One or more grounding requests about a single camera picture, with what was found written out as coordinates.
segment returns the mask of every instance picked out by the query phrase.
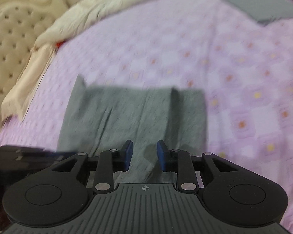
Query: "pink bedsheet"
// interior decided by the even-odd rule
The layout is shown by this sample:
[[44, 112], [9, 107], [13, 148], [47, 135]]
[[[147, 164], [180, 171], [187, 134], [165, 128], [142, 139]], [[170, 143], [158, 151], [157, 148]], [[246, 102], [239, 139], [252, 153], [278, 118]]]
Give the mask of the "pink bedsheet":
[[56, 149], [77, 74], [88, 83], [203, 88], [208, 148], [279, 183], [293, 233], [293, 19], [262, 27], [221, 0], [152, 0], [62, 46], [0, 145]]

